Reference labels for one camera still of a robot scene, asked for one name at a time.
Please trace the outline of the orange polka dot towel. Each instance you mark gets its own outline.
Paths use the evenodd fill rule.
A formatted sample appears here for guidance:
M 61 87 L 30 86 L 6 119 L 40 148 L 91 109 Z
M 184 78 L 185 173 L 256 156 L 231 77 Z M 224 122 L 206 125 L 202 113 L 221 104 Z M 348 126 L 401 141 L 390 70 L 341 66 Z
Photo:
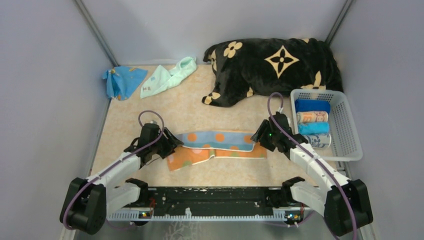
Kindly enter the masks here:
M 169 171 L 200 164 L 210 159 L 266 159 L 267 150 L 251 140 L 252 132 L 193 131 L 179 133 L 183 142 L 166 158 Z

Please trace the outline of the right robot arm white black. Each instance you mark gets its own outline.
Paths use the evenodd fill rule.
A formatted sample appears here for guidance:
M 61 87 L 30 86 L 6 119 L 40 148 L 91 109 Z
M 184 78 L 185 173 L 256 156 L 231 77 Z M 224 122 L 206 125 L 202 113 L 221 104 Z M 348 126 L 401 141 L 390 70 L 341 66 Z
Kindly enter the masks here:
M 285 154 L 315 181 L 311 185 L 294 177 L 283 182 L 281 199 L 287 206 L 302 203 L 310 207 L 338 237 L 374 221 L 366 184 L 331 167 L 303 135 L 292 133 L 285 114 L 276 112 L 263 120 L 250 139 L 271 152 Z

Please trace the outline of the blue white patterned towel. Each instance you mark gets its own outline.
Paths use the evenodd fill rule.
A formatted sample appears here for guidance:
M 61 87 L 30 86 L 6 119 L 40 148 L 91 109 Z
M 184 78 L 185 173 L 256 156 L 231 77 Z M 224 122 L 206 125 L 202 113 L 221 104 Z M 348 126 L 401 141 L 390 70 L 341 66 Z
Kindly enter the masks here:
M 332 137 L 329 133 L 303 135 L 313 148 L 327 149 L 330 147 Z

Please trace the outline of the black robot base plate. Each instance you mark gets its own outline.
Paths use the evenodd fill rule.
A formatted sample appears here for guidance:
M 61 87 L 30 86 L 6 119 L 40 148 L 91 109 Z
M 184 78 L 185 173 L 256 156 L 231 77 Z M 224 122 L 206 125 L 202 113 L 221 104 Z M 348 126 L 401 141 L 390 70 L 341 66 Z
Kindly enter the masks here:
M 150 187 L 140 202 L 119 210 L 138 211 L 135 221 L 266 221 L 292 224 L 309 214 L 302 203 L 286 203 L 280 187 Z

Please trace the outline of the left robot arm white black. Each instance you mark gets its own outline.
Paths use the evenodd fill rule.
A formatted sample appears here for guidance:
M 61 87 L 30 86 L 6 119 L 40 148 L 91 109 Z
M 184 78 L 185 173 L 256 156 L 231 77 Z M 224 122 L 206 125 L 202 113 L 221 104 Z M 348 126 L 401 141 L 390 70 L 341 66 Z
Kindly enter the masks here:
M 76 177 L 70 182 L 59 221 L 69 230 L 93 235 L 117 210 L 133 204 L 148 206 L 148 183 L 130 176 L 153 156 L 164 159 L 183 144 L 167 127 L 146 123 L 139 137 L 134 138 L 113 163 L 90 177 Z

